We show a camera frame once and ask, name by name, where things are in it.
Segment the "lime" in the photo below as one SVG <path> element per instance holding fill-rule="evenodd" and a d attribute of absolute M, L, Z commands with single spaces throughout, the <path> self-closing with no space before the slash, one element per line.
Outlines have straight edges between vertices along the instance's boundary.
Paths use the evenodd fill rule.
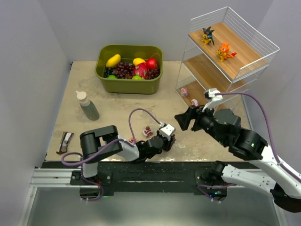
<path fill-rule="evenodd" d="M 111 74 L 111 75 L 108 76 L 108 79 L 117 79 L 117 77 L 115 75 Z"/>
<path fill-rule="evenodd" d="M 143 80 L 143 78 L 141 78 L 139 75 L 133 76 L 132 79 L 134 79 L 134 80 Z"/>

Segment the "beige tabletop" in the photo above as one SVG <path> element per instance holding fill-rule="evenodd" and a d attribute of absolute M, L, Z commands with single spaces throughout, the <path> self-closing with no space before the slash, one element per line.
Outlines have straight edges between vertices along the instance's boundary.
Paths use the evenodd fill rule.
<path fill-rule="evenodd" d="M 79 152 L 79 136 L 81 133 L 105 127 L 117 126 L 118 132 L 126 139 L 131 138 L 128 116 L 135 108 L 150 111 L 159 121 L 171 124 L 176 128 L 176 142 L 169 152 L 154 156 L 149 161 L 240 161 L 223 148 L 204 131 L 181 131 L 175 114 L 187 110 L 186 104 L 175 91 L 180 62 L 164 62 L 164 73 L 158 91 L 153 95 L 111 94 L 104 90 L 100 80 L 95 76 L 96 62 L 73 62 L 62 104 L 56 119 L 46 161 L 60 161 L 61 155 L 56 153 L 63 131 L 73 132 L 74 136 L 68 145 L 68 152 Z M 96 121 L 89 120 L 82 112 L 75 91 L 84 91 L 100 113 Z M 247 121 L 242 104 L 234 110 L 242 118 L 242 125 Z M 145 140 L 142 130 L 150 126 L 154 131 L 159 125 L 148 114 L 137 111 L 132 116 L 132 126 L 138 140 Z M 68 156 L 66 160 L 77 161 L 78 156 Z M 105 160 L 122 161 L 117 155 Z"/>

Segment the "green plastic basket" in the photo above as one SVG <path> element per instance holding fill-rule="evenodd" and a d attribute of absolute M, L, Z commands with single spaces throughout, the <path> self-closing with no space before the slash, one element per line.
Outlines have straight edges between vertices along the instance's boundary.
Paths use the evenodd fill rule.
<path fill-rule="evenodd" d="M 122 62 L 133 63 L 133 59 L 142 58 L 145 61 L 155 58 L 160 67 L 160 75 L 152 80 L 132 80 L 132 79 L 107 79 L 103 77 L 105 64 L 115 54 L 121 55 Z M 136 45 L 109 45 L 100 50 L 95 67 L 96 76 L 100 79 L 104 89 L 109 93 L 136 93 L 154 94 L 158 88 L 163 73 L 163 54 L 155 46 Z"/>

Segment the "bottle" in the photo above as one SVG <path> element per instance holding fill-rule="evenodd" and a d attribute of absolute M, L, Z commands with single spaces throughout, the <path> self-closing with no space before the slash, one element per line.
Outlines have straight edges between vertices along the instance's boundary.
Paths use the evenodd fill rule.
<path fill-rule="evenodd" d="M 81 109 L 83 109 L 88 119 L 93 121 L 99 119 L 99 113 L 95 105 L 93 104 L 93 102 L 87 98 L 87 94 L 85 92 L 78 92 L 78 91 L 76 91 L 76 93 L 77 93 L 76 97 L 80 101 L 80 107 Z"/>

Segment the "wooden shelf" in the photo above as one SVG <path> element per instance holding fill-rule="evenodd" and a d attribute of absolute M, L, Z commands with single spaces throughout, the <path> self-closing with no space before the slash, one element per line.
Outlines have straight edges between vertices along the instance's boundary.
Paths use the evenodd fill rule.
<path fill-rule="evenodd" d="M 193 81 L 192 83 L 187 84 L 184 86 L 188 90 L 188 96 L 182 97 L 185 103 L 189 106 L 191 105 L 192 99 L 196 99 L 199 105 L 205 105 L 207 100 L 204 96 L 204 89 L 200 86 L 198 81 Z M 181 95 L 181 88 L 177 89 L 178 94 Z M 218 109 L 226 108 L 224 105 L 220 105 Z"/>
<path fill-rule="evenodd" d="M 189 34 L 189 37 L 219 66 L 219 68 L 225 72 L 230 80 L 234 80 L 241 67 L 261 58 L 261 55 L 259 55 L 223 22 L 212 25 L 211 30 L 214 30 L 213 39 L 215 46 L 212 43 L 205 45 L 201 41 L 203 30 L 192 32 Z M 237 52 L 234 58 L 226 59 L 224 61 L 220 60 L 217 50 L 222 45 L 222 42 L 230 42 L 230 53 Z M 247 69 L 244 74 L 261 68 L 267 63 L 268 62 L 265 60 L 261 60 L 255 66 Z"/>
<path fill-rule="evenodd" d="M 208 59 L 205 54 L 201 54 L 186 60 L 185 65 L 195 75 L 197 80 L 202 83 L 205 89 L 217 88 L 220 92 L 226 92 L 231 82 L 221 73 L 221 71 Z M 232 84 L 230 91 L 237 89 L 246 82 L 237 81 Z"/>

